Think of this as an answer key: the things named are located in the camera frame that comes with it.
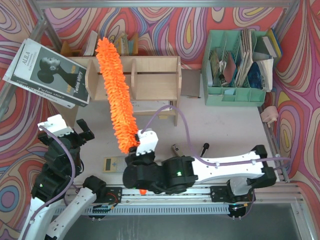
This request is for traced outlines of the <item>orange microfiber duster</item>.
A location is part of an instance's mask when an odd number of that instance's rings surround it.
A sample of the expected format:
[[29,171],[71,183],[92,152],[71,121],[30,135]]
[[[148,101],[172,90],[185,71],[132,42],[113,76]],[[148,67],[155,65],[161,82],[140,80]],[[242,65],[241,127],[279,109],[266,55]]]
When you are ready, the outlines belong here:
[[115,45],[106,37],[98,40],[96,58],[104,80],[107,99],[110,104],[110,117],[117,138],[118,148],[127,154],[139,141],[136,118],[133,116],[129,86],[123,74],[123,65]]

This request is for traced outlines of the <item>grey black stapler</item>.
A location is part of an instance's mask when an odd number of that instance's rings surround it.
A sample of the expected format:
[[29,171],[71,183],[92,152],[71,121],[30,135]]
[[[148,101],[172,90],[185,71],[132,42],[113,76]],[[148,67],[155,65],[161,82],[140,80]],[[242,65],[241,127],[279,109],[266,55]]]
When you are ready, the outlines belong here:
[[179,146],[177,144],[173,144],[171,146],[171,150],[176,157],[184,157],[185,156],[183,151],[179,148]]

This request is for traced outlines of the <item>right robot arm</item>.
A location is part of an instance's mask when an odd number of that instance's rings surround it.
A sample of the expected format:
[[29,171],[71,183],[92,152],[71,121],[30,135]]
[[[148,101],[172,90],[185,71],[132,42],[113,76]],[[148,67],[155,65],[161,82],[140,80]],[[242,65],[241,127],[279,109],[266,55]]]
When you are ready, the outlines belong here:
[[266,154],[264,145],[256,145],[238,156],[208,158],[203,162],[194,156],[176,156],[157,164],[153,150],[139,153],[132,147],[125,158],[122,182],[128,189],[173,195],[184,193],[193,185],[225,179],[226,193],[234,199],[276,183],[274,168],[263,160]]

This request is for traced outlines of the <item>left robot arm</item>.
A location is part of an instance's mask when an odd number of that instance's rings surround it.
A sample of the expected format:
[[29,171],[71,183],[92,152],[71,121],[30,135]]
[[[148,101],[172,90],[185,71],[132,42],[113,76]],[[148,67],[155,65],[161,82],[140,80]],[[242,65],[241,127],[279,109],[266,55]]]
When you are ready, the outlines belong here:
[[59,114],[38,124],[42,131],[38,139],[48,149],[44,154],[45,164],[31,190],[28,215],[19,236],[21,240],[62,240],[91,204],[96,203],[93,211],[101,210],[106,215],[121,203],[122,188],[107,187],[103,180],[91,175],[76,190],[74,199],[52,219],[74,178],[84,171],[81,146],[95,138],[83,119],[76,123],[82,132],[77,133],[68,126]]

